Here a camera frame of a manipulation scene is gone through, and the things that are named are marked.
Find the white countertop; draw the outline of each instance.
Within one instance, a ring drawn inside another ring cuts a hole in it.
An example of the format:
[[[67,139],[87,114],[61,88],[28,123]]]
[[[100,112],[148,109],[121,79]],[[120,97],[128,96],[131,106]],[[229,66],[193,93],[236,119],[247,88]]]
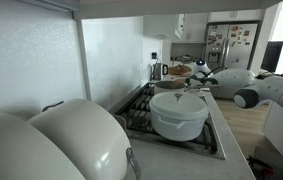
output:
[[[212,120],[226,160],[130,139],[143,180],[255,179],[211,93],[206,93]],[[135,179],[132,168],[126,179]]]

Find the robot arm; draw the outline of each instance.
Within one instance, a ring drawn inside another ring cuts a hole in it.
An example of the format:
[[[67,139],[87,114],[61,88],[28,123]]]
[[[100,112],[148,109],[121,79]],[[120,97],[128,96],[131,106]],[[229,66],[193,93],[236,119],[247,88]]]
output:
[[[227,69],[206,78],[193,75],[186,83],[191,88],[239,87],[241,89],[235,93],[233,100],[241,108],[253,108],[265,100],[273,100],[283,107],[283,77],[257,79],[249,70]]]

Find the refrigerator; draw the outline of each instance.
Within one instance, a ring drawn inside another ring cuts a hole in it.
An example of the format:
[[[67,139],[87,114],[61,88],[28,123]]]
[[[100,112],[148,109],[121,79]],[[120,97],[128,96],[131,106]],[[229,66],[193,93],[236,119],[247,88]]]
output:
[[[258,22],[209,23],[206,30],[204,60],[218,73],[226,68],[248,69],[255,46]],[[233,98],[234,87],[211,88],[218,98]]]

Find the pot lid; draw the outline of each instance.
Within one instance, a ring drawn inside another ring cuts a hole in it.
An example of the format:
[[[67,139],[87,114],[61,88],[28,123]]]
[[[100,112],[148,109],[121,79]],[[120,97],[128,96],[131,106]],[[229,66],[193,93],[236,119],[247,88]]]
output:
[[[197,120],[209,114],[206,103],[189,93],[163,92],[150,101],[151,110],[178,120]]]

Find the stove burner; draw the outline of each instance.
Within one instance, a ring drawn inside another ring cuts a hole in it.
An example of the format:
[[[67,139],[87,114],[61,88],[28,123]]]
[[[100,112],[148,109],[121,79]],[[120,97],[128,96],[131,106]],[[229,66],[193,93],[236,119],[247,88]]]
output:
[[[154,84],[147,83],[115,115],[122,116],[127,123],[128,137],[151,143],[178,148],[218,159],[225,159],[220,141],[216,135],[213,121],[209,117],[204,123],[202,133],[193,140],[178,142],[160,136],[151,126],[149,102],[154,96]]]

